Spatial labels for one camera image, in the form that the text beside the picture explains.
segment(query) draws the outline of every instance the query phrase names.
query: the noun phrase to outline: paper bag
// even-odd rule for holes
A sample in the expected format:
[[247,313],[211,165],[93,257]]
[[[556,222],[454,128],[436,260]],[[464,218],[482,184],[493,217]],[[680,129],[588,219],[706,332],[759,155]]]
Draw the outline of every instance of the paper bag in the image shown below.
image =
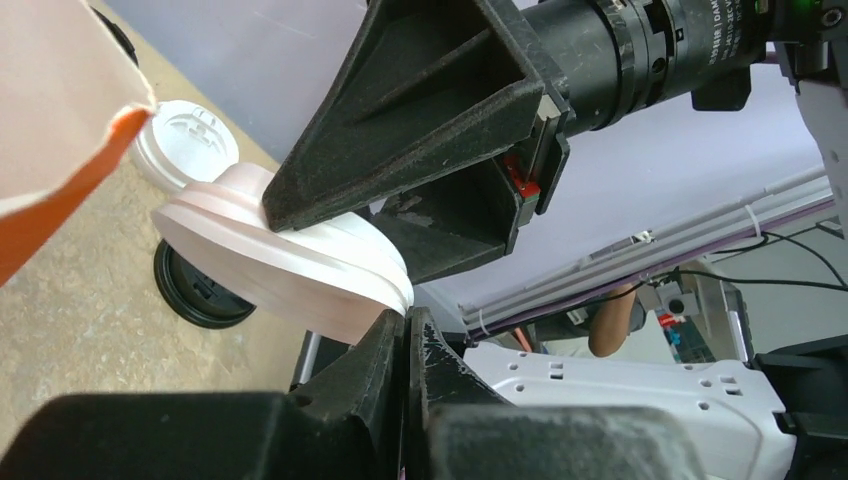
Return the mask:
[[0,286],[117,167],[155,105],[87,4],[0,2]]

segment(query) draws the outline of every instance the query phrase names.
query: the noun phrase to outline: black lid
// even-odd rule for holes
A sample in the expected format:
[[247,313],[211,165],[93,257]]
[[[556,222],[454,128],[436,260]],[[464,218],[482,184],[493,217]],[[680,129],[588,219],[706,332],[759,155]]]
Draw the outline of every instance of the black lid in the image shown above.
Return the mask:
[[97,18],[103,22],[103,25],[106,25],[106,28],[112,32],[112,36],[115,37],[115,41],[121,45],[121,48],[123,48],[125,52],[127,52],[127,55],[132,59],[133,63],[138,66],[138,57],[135,55],[135,47],[130,39],[127,38],[127,34],[121,30],[121,27],[119,27],[118,24],[106,18],[106,15],[100,13],[100,11],[96,8],[91,7],[91,9],[94,10],[94,13],[97,14]]
[[153,256],[153,276],[168,305],[199,327],[232,327],[256,310],[255,305],[194,268],[165,240],[159,242]]

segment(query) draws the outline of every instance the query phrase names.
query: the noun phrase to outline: paper cup lid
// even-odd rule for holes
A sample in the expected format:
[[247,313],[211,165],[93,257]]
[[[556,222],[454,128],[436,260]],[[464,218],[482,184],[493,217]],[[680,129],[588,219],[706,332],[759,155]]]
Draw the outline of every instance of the paper cup lid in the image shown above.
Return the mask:
[[258,165],[233,165],[215,182],[187,185],[153,223],[209,278],[319,335],[353,344],[383,310],[405,315],[412,284],[394,245],[352,213],[270,231],[261,197],[272,178]]
[[256,306],[188,263],[162,240],[153,255],[153,278],[165,303],[179,316],[208,329],[243,322]]
[[239,160],[238,144],[224,122],[185,100],[160,103],[129,152],[148,180],[168,193],[191,182],[211,182]]

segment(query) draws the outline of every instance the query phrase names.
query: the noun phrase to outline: floor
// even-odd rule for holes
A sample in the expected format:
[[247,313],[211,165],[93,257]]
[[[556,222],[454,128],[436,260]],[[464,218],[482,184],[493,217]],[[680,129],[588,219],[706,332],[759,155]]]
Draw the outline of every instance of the floor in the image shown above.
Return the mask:
[[[160,100],[194,101],[227,122],[100,0],[90,3],[130,37]],[[227,123],[243,161],[273,167]],[[231,329],[202,330],[160,297],[151,274],[159,237],[148,212],[164,200],[125,158],[0,288],[0,448],[39,406],[68,392],[288,387],[302,328],[258,311]]]

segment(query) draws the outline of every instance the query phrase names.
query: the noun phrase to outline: red component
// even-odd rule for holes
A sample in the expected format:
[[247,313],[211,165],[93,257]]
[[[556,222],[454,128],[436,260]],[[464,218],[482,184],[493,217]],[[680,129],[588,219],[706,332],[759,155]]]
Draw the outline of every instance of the red component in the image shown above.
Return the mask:
[[521,176],[521,162],[519,161],[518,155],[505,155],[504,165],[506,165],[507,171],[509,172],[509,176],[512,178],[512,182],[515,184],[515,188],[518,189],[518,193],[522,197],[530,198],[538,196],[540,193],[542,193],[542,189],[539,188],[539,185],[536,185],[536,182],[524,181],[524,178]]
[[677,325],[677,320],[674,318],[674,315],[660,315],[657,319],[660,321],[660,326],[663,328]]

